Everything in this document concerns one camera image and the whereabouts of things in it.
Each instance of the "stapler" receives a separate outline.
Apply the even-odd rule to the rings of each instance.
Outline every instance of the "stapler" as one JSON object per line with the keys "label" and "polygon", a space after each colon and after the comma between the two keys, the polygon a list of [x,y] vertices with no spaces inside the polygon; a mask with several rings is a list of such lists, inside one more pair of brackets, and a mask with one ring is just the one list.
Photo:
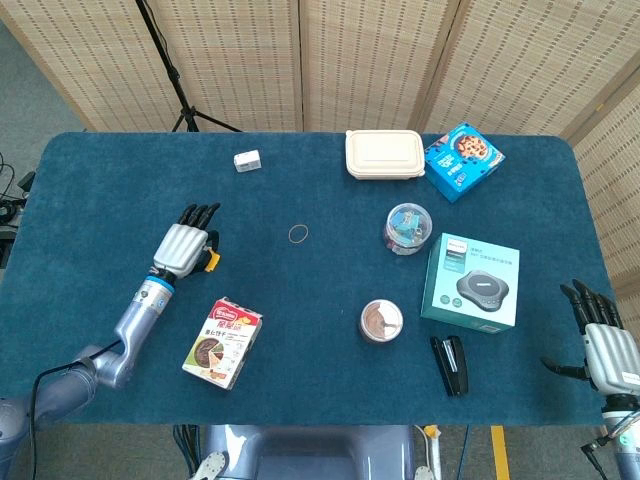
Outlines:
{"label": "stapler", "polygon": [[431,337],[431,348],[442,375],[442,381],[450,397],[464,395],[469,391],[467,361],[460,337],[451,336],[446,340]]}

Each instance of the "rubber band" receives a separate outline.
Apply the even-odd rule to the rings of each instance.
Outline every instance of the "rubber band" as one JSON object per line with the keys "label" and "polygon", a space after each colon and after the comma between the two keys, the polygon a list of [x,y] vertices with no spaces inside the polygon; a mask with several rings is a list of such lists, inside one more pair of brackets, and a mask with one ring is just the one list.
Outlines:
{"label": "rubber band", "polygon": [[[293,240],[291,238],[291,234],[296,228],[304,228],[304,236],[300,240]],[[309,227],[307,227],[304,223],[296,223],[293,227],[289,229],[289,241],[293,244],[304,242],[308,236],[309,236]]]}

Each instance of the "small white box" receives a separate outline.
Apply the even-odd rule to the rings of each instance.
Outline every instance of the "small white box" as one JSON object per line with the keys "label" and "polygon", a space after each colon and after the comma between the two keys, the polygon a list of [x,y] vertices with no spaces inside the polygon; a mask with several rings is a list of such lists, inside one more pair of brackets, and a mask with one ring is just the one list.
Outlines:
{"label": "small white box", "polygon": [[249,170],[262,167],[260,164],[260,153],[257,150],[234,155],[233,164],[236,166],[238,172],[248,172]]}

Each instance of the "product packaging box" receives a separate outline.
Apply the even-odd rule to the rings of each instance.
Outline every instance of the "product packaging box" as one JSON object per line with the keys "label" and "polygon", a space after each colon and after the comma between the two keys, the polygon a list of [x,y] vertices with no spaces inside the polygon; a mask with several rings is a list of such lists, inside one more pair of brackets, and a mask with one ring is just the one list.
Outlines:
{"label": "product packaging box", "polygon": [[520,252],[449,233],[431,248],[420,316],[487,333],[515,326]]}
{"label": "product packaging box", "polygon": [[231,390],[262,326],[262,315],[221,298],[209,312],[182,369]]}
{"label": "product packaging box", "polygon": [[425,148],[425,175],[451,203],[491,175],[505,156],[468,123]]}

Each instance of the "yellow tape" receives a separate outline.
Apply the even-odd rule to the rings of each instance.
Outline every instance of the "yellow tape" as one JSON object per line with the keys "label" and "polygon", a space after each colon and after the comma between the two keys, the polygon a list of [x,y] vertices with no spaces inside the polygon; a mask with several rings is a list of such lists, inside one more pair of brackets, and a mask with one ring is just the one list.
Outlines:
{"label": "yellow tape", "polygon": [[205,272],[213,272],[220,261],[220,255],[214,252],[212,248],[209,248],[209,253],[211,254],[211,260],[209,260],[207,266],[204,267]]}
{"label": "yellow tape", "polygon": [[493,459],[496,463],[496,480],[509,480],[507,445],[504,441],[504,428],[501,425],[491,426],[491,443],[493,443]]}

